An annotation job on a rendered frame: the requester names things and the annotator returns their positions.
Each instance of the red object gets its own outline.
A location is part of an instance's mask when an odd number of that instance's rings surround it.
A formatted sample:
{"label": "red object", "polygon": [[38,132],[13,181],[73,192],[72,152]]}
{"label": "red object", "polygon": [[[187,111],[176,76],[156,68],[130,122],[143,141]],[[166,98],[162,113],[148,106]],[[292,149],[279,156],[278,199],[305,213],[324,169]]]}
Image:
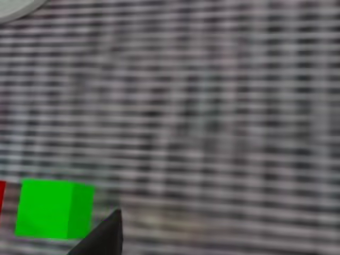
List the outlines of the red object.
{"label": "red object", "polygon": [[4,194],[5,194],[6,182],[0,181],[0,213],[2,206],[4,204]]}

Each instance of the checkered cloth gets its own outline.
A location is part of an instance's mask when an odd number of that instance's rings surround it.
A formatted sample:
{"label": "checkered cloth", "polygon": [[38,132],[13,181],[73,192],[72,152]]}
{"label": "checkered cloth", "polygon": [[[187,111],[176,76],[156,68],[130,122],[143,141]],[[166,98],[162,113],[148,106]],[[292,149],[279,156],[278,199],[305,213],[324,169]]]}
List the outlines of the checkered cloth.
{"label": "checkered cloth", "polygon": [[338,255],[339,31],[336,0],[50,0],[0,26],[1,179],[95,185],[124,255]]}

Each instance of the striped surface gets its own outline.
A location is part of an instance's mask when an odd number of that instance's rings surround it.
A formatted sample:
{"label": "striped surface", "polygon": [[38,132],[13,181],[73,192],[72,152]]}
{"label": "striped surface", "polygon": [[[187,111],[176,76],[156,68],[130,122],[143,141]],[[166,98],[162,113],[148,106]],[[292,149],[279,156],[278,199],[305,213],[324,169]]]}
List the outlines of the striped surface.
{"label": "striped surface", "polygon": [[0,27],[1,178],[100,187],[124,255],[338,255],[339,31],[332,0],[51,0]]}

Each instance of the green block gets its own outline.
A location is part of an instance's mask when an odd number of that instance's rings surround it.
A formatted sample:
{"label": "green block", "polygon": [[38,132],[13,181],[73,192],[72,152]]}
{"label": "green block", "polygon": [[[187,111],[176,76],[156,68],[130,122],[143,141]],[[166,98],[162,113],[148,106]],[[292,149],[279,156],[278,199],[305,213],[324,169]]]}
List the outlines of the green block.
{"label": "green block", "polygon": [[25,179],[16,236],[79,239],[91,229],[93,186],[68,181]]}

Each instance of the woven fabric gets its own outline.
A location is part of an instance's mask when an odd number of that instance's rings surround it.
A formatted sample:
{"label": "woven fabric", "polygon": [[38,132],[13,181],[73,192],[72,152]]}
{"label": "woven fabric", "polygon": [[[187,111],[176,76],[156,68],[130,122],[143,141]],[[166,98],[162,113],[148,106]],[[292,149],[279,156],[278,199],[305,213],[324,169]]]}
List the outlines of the woven fabric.
{"label": "woven fabric", "polygon": [[50,0],[0,26],[1,179],[95,185],[124,255],[338,255],[339,28],[331,0]]}

